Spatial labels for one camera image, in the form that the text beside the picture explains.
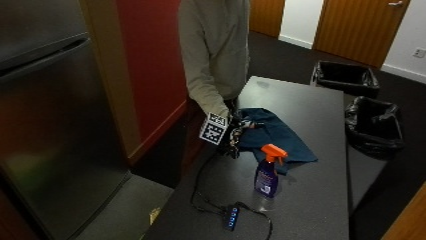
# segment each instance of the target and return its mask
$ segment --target blue cloth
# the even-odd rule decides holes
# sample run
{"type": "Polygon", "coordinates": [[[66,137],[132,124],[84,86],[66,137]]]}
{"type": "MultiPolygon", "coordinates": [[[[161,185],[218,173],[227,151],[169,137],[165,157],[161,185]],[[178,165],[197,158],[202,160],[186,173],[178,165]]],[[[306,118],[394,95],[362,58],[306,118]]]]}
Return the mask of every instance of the blue cloth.
{"type": "Polygon", "coordinates": [[[269,143],[274,144],[289,155],[282,166],[275,164],[277,172],[283,175],[287,172],[287,164],[318,161],[301,138],[274,113],[263,108],[243,108],[239,111],[243,119],[265,123],[263,128],[245,130],[239,138],[239,151],[251,151],[259,162],[265,159],[261,147],[269,143]]]}

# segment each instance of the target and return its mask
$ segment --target black table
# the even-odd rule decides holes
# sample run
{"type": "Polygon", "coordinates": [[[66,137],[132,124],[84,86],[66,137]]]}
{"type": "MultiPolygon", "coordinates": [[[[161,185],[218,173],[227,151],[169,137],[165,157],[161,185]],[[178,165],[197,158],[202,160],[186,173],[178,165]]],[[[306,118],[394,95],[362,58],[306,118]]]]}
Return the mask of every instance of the black table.
{"type": "MultiPolygon", "coordinates": [[[[253,190],[253,154],[243,152],[237,160],[217,156],[202,172],[201,192],[218,205],[241,201],[266,213],[274,224],[270,239],[349,239],[342,92],[251,77],[239,96],[239,107],[274,112],[319,161],[293,166],[286,176],[279,175],[277,195],[266,200],[253,190]]],[[[263,217],[241,210],[235,230],[229,232],[218,215],[201,213],[189,204],[194,178],[213,150],[206,149],[195,161],[144,240],[266,238],[269,225],[263,217]]],[[[209,208],[199,199],[195,203],[209,208]]]]}

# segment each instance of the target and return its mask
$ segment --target blue power strip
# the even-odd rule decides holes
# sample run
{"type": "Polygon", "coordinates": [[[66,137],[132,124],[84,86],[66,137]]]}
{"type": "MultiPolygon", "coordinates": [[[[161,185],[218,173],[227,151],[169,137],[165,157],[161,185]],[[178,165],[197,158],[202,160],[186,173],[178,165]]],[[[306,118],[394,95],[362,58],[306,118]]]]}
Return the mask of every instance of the blue power strip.
{"type": "Polygon", "coordinates": [[[238,213],[239,207],[235,205],[227,205],[226,214],[223,216],[223,227],[229,231],[233,231],[235,228],[238,213]]]}

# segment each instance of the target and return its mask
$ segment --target white wall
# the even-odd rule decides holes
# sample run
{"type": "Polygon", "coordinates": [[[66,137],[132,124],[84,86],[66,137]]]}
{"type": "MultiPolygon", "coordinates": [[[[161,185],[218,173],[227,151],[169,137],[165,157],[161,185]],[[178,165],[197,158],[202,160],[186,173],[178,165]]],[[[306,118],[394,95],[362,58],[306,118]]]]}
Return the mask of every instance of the white wall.
{"type": "Polygon", "coordinates": [[[411,0],[382,70],[426,83],[426,58],[412,56],[416,47],[426,49],[426,1],[411,0]]]}
{"type": "Polygon", "coordinates": [[[279,40],[311,49],[323,0],[286,0],[279,40]]]}
{"type": "MultiPolygon", "coordinates": [[[[286,0],[279,40],[311,48],[323,0],[286,0]]],[[[426,48],[426,1],[411,0],[382,70],[426,84],[426,58],[412,57],[426,48]]]]}

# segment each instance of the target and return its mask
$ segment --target black trash bin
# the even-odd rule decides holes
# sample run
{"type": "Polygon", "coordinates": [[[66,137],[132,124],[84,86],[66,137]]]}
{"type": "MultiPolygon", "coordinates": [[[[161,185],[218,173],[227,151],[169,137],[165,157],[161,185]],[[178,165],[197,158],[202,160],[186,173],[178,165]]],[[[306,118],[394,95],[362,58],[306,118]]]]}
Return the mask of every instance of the black trash bin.
{"type": "Polygon", "coordinates": [[[401,113],[395,104],[357,97],[345,110],[349,144],[367,156],[391,159],[403,146],[401,113]]]}
{"type": "Polygon", "coordinates": [[[314,67],[311,82],[346,94],[369,98],[375,98],[379,91],[371,69],[351,64],[319,61],[314,67]]]}

